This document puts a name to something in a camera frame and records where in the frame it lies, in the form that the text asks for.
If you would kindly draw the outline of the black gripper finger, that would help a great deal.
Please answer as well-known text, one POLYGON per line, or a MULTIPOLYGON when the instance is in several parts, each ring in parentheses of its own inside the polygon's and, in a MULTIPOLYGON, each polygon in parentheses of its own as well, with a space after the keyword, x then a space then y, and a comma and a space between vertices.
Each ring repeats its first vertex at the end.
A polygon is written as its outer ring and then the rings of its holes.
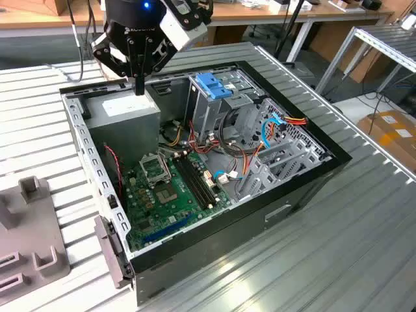
POLYGON ((177 49, 165 35, 146 38, 140 64, 140 95, 144 94, 145 78, 153 72, 160 72, 176 52, 177 49))
POLYGON ((110 43, 110 38, 105 32, 93 41, 92 51, 94 57, 119 77, 133 79, 132 89, 134 90, 135 95, 139 96, 140 69, 137 53, 135 51, 135 42, 131 39, 127 39, 127 56, 125 56, 125 60, 121 60, 111 53, 110 43))

